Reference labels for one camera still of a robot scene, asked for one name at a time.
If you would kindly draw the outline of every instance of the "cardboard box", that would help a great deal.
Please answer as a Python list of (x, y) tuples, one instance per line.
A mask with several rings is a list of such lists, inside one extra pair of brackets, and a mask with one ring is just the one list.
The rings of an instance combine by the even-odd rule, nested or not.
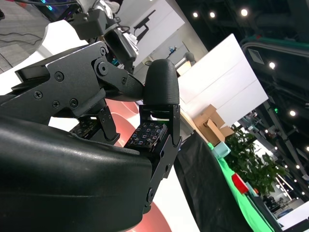
[(227, 136), (234, 133), (228, 126), (221, 128), (225, 122), (213, 105), (209, 105), (193, 121), (205, 138), (214, 146), (220, 142), (224, 142)]

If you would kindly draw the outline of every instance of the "red object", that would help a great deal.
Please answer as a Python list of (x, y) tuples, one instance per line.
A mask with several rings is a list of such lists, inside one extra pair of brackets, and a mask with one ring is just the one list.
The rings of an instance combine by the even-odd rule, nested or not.
[(237, 173), (232, 175), (232, 180), (234, 182), (235, 187), (241, 194), (244, 194), (249, 191), (249, 188), (246, 186), (245, 182), (243, 182), (243, 180)]

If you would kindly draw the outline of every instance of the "black cloth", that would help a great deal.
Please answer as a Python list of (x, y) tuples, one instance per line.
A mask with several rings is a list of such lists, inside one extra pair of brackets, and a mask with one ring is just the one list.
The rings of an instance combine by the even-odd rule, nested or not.
[(201, 232), (252, 232), (207, 144), (194, 132), (174, 168)]

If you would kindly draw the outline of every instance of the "black metal bracket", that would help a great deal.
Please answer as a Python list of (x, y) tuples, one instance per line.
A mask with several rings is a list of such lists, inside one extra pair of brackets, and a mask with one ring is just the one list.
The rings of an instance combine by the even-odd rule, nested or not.
[(180, 106), (179, 105), (140, 105), (140, 123), (151, 120), (151, 116), (168, 119), (168, 131), (173, 145), (180, 140)]
[(146, 156), (153, 166), (143, 213), (150, 210), (150, 204), (154, 199), (159, 184), (163, 178), (168, 177), (182, 143), (179, 105), (140, 105), (140, 124), (155, 122), (151, 120), (151, 116), (158, 118), (158, 121), (168, 119), (168, 121), (164, 121), (168, 129), (163, 137), (151, 149), (134, 145), (126, 146), (139, 151), (142, 156)]

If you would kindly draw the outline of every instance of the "floor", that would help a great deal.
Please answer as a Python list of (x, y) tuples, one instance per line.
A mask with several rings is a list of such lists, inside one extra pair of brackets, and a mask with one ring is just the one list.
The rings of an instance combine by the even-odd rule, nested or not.
[[(0, 0), (0, 9), (5, 19), (0, 21), (0, 74), (24, 61), (41, 44), (45, 27), (49, 21), (32, 5), (21, 7), (15, 2)], [(3, 35), (9, 33), (31, 33), (33, 35)]]

